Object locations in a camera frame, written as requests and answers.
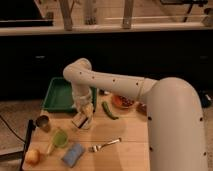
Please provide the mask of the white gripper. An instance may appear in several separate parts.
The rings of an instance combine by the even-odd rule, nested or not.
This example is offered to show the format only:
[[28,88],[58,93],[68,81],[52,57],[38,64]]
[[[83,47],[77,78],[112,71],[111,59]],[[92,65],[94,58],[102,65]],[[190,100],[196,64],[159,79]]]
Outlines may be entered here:
[[92,103],[92,96],[75,96],[74,104],[78,112],[71,120],[71,122],[79,129],[83,129],[87,125],[88,118],[93,115],[94,106]]

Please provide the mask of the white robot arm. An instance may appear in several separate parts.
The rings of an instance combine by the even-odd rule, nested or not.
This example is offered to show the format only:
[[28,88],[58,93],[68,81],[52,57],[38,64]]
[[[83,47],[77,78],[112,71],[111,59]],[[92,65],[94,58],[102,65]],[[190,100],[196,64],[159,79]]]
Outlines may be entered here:
[[67,65],[63,77],[78,107],[85,105],[91,87],[147,106],[150,171],[208,171],[203,110],[187,81],[95,72],[86,58]]

